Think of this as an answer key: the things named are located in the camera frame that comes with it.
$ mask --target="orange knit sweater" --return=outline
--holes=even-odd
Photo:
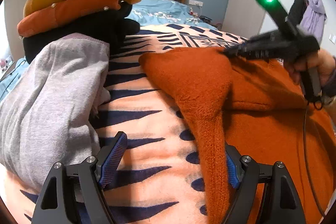
[[[139,61],[147,77],[171,95],[196,138],[205,182],[208,222],[219,224],[230,206],[224,142],[242,155],[273,165],[281,160],[299,193],[307,224],[320,220],[305,170],[302,124],[306,103],[275,60],[228,60],[222,48],[177,48]],[[335,137],[325,111],[309,109],[307,151],[318,199],[326,208],[335,188]],[[255,223],[263,188],[249,223]]]
[[[119,10],[118,0],[65,0],[33,12],[17,25],[19,35],[30,37],[66,25],[79,17],[102,11]]]

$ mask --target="power outlet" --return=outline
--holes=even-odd
[[[189,0],[189,4],[190,4],[190,5],[200,6],[200,7],[203,6],[203,2],[201,2],[201,1],[197,1],[197,0]]]

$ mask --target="blue bedsheet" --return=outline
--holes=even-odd
[[[189,13],[188,5],[173,0],[141,0],[133,5],[127,18],[139,22],[141,26],[175,23],[217,30]]]

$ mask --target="bed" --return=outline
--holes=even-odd
[[[180,5],[185,0],[166,1]],[[145,52],[231,47],[244,41],[198,24],[143,26],[110,57],[105,87],[111,100],[99,107],[99,119],[90,122],[101,146],[118,131],[128,135],[117,183],[105,188],[106,201],[118,224],[206,223],[204,183],[194,137],[174,100],[147,80],[138,63]],[[9,223],[31,223],[38,191],[2,165],[0,196]],[[90,223],[82,200],[77,206],[82,222]]]
[[[186,0],[142,0],[133,5],[127,18],[139,22],[141,26],[175,23],[217,30],[191,16],[191,8],[185,2]]]

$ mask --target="black garment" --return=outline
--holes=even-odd
[[[122,2],[120,10],[107,10],[80,17],[73,22],[23,39],[27,62],[30,64],[49,43],[72,33],[81,33],[110,44],[110,54],[123,44],[126,35],[140,30],[138,22],[127,19],[132,5]]]
[[[306,9],[307,5],[305,0],[294,0],[294,3],[288,13],[288,19],[294,26],[300,24]]]

